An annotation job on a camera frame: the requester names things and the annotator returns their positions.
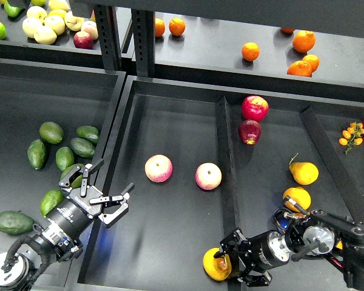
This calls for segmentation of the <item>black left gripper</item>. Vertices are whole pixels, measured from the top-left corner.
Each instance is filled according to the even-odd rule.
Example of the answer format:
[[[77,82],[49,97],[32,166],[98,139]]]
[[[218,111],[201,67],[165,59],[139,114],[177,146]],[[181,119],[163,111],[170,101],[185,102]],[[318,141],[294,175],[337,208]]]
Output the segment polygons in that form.
[[[103,196],[95,186],[90,185],[90,176],[104,164],[103,159],[94,164],[74,164],[63,171],[59,181],[61,190],[70,193],[46,215],[72,240],[98,217],[106,228],[111,228],[129,211],[130,193],[135,188],[130,183],[120,195]]]

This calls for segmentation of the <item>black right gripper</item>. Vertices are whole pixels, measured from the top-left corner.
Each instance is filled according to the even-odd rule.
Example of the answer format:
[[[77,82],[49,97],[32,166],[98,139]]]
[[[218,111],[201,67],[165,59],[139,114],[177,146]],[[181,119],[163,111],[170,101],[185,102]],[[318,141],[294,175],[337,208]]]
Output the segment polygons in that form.
[[[267,287],[272,281],[268,272],[289,262],[291,249],[285,236],[269,230],[252,238],[246,238],[237,227],[220,241],[220,248],[214,255],[220,258],[229,255],[239,270],[233,270],[230,279],[245,283],[248,287]]]

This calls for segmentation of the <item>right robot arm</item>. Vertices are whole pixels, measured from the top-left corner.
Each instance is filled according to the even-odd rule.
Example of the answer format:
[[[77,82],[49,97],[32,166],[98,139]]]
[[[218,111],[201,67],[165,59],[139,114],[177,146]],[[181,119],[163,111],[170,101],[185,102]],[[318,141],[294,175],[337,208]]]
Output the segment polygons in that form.
[[[213,257],[241,263],[234,276],[249,287],[268,286],[269,270],[290,261],[323,258],[342,273],[348,288],[364,290],[364,224],[322,210],[307,212],[290,196],[283,202],[300,212],[282,211],[289,220],[287,229],[246,238],[236,228],[220,241]]]

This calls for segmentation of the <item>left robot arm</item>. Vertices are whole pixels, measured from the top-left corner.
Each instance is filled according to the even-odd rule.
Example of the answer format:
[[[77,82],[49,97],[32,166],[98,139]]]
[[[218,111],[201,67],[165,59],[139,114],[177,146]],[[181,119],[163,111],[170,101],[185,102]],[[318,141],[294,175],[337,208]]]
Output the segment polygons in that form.
[[[49,225],[34,236],[20,236],[0,254],[0,290],[30,290],[51,264],[82,254],[79,237],[91,223],[98,219],[109,228],[129,211],[134,184],[117,196],[106,196],[90,183],[90,176],[103,164],[100,159],[75,166],[59,181],[65,198],[46,215]]]

